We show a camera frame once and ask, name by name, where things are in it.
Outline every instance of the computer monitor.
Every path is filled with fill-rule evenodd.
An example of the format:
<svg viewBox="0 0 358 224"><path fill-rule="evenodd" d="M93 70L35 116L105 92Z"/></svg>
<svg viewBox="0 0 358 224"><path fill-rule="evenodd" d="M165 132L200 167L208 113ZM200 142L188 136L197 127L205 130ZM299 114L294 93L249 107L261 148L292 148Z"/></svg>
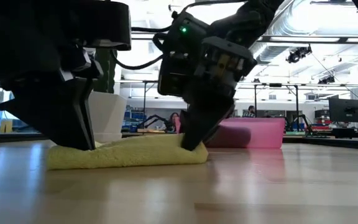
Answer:
<svg viewBox="0 0 358 224"><path fill-rule="evenodd" d="M331 121L358 123L358 100L330 98L328 102Z"/></svg>

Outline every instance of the ceiling duct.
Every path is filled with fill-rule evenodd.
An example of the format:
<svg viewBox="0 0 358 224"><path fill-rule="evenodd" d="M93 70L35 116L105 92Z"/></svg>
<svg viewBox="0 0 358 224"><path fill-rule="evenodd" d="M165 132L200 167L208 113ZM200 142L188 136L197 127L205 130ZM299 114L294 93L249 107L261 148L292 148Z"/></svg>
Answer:
<svg viewBox="0 0 358 224"><path fill-rule="evenodd" d="M302 4L309 4L305 0L286 0L278 9L276 19L273 20L272 25L265 33L266 35L310 35L315 30L298 30L291 25L290 18L293 17L293 11L297 9L298 6ZM261 48L265 48L259 56L256 58L258 64L267 65L269 64L276 56L280 55L286 51L289 47L273 47L267 46L266 43L255 43L251 48L251 52L258 52Z"/></svg>

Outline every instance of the ceiling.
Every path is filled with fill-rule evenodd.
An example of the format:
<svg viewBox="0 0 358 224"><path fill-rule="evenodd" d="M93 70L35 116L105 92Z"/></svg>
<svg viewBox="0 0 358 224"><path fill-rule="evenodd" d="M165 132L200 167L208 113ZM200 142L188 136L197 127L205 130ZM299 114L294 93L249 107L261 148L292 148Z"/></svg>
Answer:
<svg viewBox="0 0 358 224"><path fill-rule="evenodd" d="M358 37L358 10L351 1L346 4L320 4L329 0L286 0L276 13L274 23L265 35L305 37ZM194 0L126 0L130 6L132 26L162 28L171 23L168 5L180 11ZM211 23L229 16L241 4L220 4L193 7L188 10L198 19ZM134 40L130 52L119 52L121 62L138 65L158 57L159 50L151 41ZM318 83L329 73L334 74L337 83L358 84L358 44L311 44L312 55L298 63L287 63L289 51L307 46L291 43L256 43L250 49L258 65L245 79L255 78L267 83ZM156 80L159 63L139 71L123 70L126 80Z"/></svg>

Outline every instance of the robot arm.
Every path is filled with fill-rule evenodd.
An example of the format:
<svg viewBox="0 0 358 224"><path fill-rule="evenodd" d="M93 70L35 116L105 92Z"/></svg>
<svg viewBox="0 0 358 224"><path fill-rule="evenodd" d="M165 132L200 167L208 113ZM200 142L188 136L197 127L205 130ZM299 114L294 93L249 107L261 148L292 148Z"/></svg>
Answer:
<svg viewBox="0 0 358 224"><path fill-rule="evenodd" d="M94 149L88 109L103 72L85 47L131 49L129 7L94 0L0 1L0 104L55 143Z"/></svg>
<svg viewBox="0 0 358 224"><path fill-rule="evenodd" d="M257 64L248 48L268 29L282 2L250 0L210 26L187 12L173 15L161 46L158 91L189 104L181 115L183 148L191 151L208 141L233 110L237 83Z"/></svg>

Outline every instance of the person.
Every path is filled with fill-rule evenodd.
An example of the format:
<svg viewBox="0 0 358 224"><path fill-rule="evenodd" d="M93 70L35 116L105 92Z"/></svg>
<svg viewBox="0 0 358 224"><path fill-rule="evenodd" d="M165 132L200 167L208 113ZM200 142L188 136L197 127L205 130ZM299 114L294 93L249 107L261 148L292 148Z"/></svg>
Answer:
<svg viewBox="0 0 358 224"><path fill-rule="evenodd" d="M174 133L177 131L176 119L179 119L179 114L174 112L168 119L168 124L163 123L160 130L165 130L168 133Z"/></svg>
<svg viewBox="0 0 358 224"><path fill-rule="evenodd" d="M243 118L254 118L255 117L255 107L249 106L248 111L242 115Z"/></svg>

